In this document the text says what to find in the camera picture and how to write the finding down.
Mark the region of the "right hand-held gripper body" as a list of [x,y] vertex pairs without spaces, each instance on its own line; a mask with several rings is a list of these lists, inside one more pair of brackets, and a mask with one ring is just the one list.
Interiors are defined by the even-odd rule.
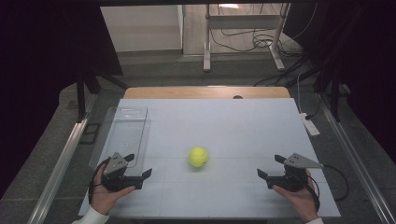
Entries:
[[307,183],[307,168],[322,169],[323,164],[312,161],[305,156],[293,153],[281,163],[284,165],[285,172],[282,176],[268,176],[266,179],[267,187],[271,189],[277,185],[288,191],[299,191]]

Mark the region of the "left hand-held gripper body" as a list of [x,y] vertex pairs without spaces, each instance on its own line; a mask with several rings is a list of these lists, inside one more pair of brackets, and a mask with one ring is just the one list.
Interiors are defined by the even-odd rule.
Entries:
[[142,189],[144,179],[142,176],[126,176],[128,161],[121,156],[120,153],[115,152],[109,158],[109,162],[102,176],[102,185],[111,192],[117,192],[129,187],[135,189]]

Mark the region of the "clear plastic bin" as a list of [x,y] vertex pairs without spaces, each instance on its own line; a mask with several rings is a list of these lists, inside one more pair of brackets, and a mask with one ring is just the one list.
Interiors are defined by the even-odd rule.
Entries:
[[134,159],[128,162],[126,174],[141,175],[149,126],[149,111],[144,106],[110,107],[95,139],[89,162],[91,168],[96,168],[115,152],[122,157],[134,154]]

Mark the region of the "yellow tennis ball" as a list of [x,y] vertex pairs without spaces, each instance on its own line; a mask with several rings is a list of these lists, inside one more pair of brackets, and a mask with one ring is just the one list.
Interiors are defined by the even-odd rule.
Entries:
[[202,167],[208,159],[207,151],[202,147],[194,147],[189,152],[188,161],[193,167]]

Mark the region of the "person's right hand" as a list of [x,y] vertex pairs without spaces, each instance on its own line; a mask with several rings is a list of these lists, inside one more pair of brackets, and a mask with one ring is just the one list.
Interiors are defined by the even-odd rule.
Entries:
[[290,192],[277,185],[273,185],[273,190],[292,204],[304,224],[319,217],[315,200],[307,189]]

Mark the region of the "person's left hand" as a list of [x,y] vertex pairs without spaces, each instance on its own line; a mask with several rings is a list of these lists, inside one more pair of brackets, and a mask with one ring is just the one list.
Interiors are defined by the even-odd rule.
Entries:
[[107,215],[114,205],[116,204],[117,200],[120,198],[128,195],[129,193],[135,190],[135,187],[129,187],[126,189],[122,189],[117,192],[110,192],[102,185],[102,176],[103,172],[106,168],[106,165],[103,164],[93,182],[93,191],[92,191],[92,201],[91,207],[102,215]]

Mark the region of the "black tape square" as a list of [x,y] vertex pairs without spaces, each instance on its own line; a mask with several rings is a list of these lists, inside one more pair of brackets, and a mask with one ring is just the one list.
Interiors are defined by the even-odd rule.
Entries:
[[82,145],[93,145],[95,143],[96,137],[99,133],[101,124],[100,123],[90,123],[88,124],[81,137],[80,137],[80,143]]

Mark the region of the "white power strip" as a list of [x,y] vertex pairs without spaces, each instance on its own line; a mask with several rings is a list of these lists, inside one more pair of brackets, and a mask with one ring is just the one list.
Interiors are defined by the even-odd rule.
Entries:
[[318,131],[317,127],[315,126],[315,124],[307,118],[307,114],[306,113],[301,113],[301,120],[303,125],[305,126],[305,129],[307,131],[307,133],[311,136],[319,136],[320,132]]

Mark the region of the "white board sheet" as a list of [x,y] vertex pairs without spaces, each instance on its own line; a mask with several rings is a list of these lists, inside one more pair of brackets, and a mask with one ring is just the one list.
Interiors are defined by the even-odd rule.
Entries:
[[[317,157],[293,99],[122,99],[119,106],[148,109],[143,170],[152,175],[117,202],[112,216],[295,217],[290,203],[257,175],[257,169],[283,175],[275,155]],[[202,167],[188,161],[194,147],[207,151]]]

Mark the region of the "black metal stand legs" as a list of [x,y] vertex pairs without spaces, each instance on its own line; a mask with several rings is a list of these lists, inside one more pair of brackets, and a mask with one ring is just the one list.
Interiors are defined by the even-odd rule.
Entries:
[[284,84],[284,87],[291,87],[297,84],[300,80],[312,77],[314,74],[318,74],[318,77],[313,85],[313,90],[315,93],[324,93],[327,90],[328,86],[331,86],[330,112],[336,121],[340,121],[338,115],[338,103],[339,97],[341,95],[339,91],[339,86],[341,82],[340,73],[335,68],[332,68],[328,65],[315,66],[314,68],[301,73],[293,80],[288,81],[286,84]]
[[83,73],[82,71],[78,71],[76,73],[77,97],[78,97],[78,123],[81,123],[87,114],[85,91],[84,91],[85,88],[88,88],[88,91],[92,94],[98,94],[101,90],[98,77],[102,77],[105,80],[109,81],[110,83],[115,84],[116,86],[124,90],[127,90],[129,88],[129,85],[127,85],[126,83],[106,73],[97,70],[93,70],[88,73]]

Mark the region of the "wooden table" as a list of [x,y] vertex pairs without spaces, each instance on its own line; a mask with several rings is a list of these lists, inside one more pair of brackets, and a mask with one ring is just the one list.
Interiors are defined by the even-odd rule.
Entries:
[[126,90],[124,99],[266,99],[290,98],[284,87],[136,87]]

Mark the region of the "black curtain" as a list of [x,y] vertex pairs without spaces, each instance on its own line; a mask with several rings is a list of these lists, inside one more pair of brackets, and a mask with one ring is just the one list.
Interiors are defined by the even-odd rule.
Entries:
[[0,0],[0,198],[79,76],[121,75],[101,8],[78,0]]
[[396,0],[326,0],[290,6],[284,34],[324,67],[315,90],[333,81],[396,162]]

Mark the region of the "white cabinet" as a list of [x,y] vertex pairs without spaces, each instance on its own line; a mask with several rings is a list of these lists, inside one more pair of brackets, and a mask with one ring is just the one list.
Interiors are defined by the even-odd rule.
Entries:
[[116,52],[182,49],[181,5],[101,7]]

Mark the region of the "white metal stand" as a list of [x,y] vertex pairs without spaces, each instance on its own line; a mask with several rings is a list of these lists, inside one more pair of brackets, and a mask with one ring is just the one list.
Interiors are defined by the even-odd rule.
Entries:
[[277,44],[283,30],[285,19],[289,10],[289,3],[286,3],[278,15],[253,14],[253,15],[211,15],[209,5],[205,6],[205,49],[204,49],[204,70],[210,71],[210,40],[211,30],[221,29],[269,29],[274,30],[274,38],[268,49],[273,57],[278,71],[284,71],[285,66],[280,59]]

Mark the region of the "aluminium rail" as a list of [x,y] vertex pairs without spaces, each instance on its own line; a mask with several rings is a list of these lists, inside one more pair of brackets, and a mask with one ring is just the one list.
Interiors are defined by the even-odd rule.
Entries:
[[390,206],[386,198],[382,194],[378,185],[374,182],[367,168],[363,164],[357,149],[353,146],[352,141],[348,137],[344,127],[340,121],[337,121],[332,115],[328,100],[321,94],[317,94],[322,105],[324,114],[330,122],[332,129],[344,150],[346,157],[351,164],[355,174],[357,175],[362,187],[364,188],[374,210],[382,224],[396,224],[396,215],[390,210]]
[[87,119],[83,119],[81,122],[78,122],[74,125],[74,128],[64,145],[64,149],[59,159],[57,160],[51,172],[51,175],[49,176],[49,180],[44,187],[32,214],[27,221],[27,224],[44,223],[45,218],[55,198],[55,195],[64,179],[64,175],[69,166],[69,163],[72,160],[74,152],[78,146],[78,142],[87,125],[87,122]]

